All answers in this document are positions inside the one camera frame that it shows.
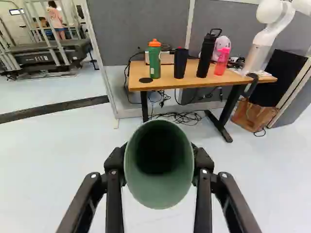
green water bottle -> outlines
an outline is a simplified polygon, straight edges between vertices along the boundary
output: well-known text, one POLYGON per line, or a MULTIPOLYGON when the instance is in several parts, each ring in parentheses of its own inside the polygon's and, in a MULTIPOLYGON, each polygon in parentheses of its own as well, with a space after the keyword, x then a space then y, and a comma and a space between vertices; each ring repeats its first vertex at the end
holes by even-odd
POLYGON ((161 43, 153 39, 148 44, 149 62, 150 62, 150 78, 158 79, 161 77, 161 43))

orange bottle cap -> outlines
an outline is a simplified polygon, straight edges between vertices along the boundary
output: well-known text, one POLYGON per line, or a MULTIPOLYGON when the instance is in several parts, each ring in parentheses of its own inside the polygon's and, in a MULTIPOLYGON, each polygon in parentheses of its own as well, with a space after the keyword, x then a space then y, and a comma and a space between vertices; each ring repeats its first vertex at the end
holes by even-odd
POLYGON ((158 42, 156 39, 153 39, 152 41, 149 42, 148 46, 150 46, 150 47, 161 47, 161 43, 158 42))

black water bottle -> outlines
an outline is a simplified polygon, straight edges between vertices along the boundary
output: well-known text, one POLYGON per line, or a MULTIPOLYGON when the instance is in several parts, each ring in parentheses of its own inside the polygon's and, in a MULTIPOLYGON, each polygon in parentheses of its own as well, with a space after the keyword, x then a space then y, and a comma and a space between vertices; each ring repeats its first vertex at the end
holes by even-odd
POLYGON ((209 63, 212 58, 215 41, 220 36, 223 30, 220 28, 213 28, 209 33, 204 37, 204 42, 202 44, 201 57, 198 65, 198 69, 196 71, 196 76, 198 78, 206 78, 209 63), (213 31, 219 31, 218 35, 214 34, 213 31))
POLYGON ((189 57, 188 49, 182 49, 181 47, 178 47, 175 50, 174 77, 176 79, 184 78, 188 57, 189 57))

brown paper bag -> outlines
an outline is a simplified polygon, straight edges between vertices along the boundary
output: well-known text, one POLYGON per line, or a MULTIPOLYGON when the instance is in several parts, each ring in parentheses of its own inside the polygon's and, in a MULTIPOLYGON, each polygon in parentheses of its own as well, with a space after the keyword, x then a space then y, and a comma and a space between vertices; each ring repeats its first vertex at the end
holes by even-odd
POLYGON ((277 112, 278 109, 275 107, 261 107, 242 99, 231 121, 254 133, 262 130, 277 112))

pink bottle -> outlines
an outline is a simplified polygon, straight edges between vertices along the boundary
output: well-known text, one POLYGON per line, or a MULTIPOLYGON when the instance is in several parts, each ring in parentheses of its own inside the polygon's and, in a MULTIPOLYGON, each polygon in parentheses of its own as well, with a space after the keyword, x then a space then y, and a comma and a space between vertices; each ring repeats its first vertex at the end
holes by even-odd
POLYGON ((227 62, 229 59, 230 48, 224 47, 222 49, 219 49, 218 52, 220 52, 221 54, 219 55, 214 74, 223 75, 225 72, 225 69, 227 68, 227 62))

